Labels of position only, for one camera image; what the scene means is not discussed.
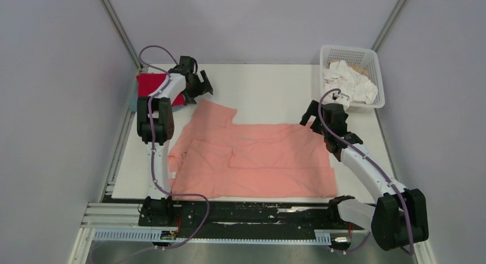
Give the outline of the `salmon pink t-shirt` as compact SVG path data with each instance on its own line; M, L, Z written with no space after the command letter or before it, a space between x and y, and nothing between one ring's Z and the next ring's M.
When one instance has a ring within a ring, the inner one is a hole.
M236 124L236 109L204 100L168 155L172 191L207 198L332 198L321 135L300 124Z

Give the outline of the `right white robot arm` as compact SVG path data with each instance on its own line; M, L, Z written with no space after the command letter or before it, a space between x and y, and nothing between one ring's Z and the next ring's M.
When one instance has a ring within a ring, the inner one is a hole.
M334 228L348 222L371 233L385 251L412 247L429 239L428 213L424 193L409 189L389 176L370 156L363 140L347 129L348 114L338 103L311 101L300 124L316 119L310 129L323 136L329 153L350 169L366 187L374 203L362 203L353 196L339 196L330 201L327 220Z

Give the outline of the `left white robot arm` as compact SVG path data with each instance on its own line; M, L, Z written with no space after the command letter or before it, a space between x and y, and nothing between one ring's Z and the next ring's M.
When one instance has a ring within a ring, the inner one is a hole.
M327 198L334 170L319 135L304 124L237 124L237 110L201 101L172 150L173 107L212 93L197 61L138 75L137 133L148 147L150 197L167 200Z

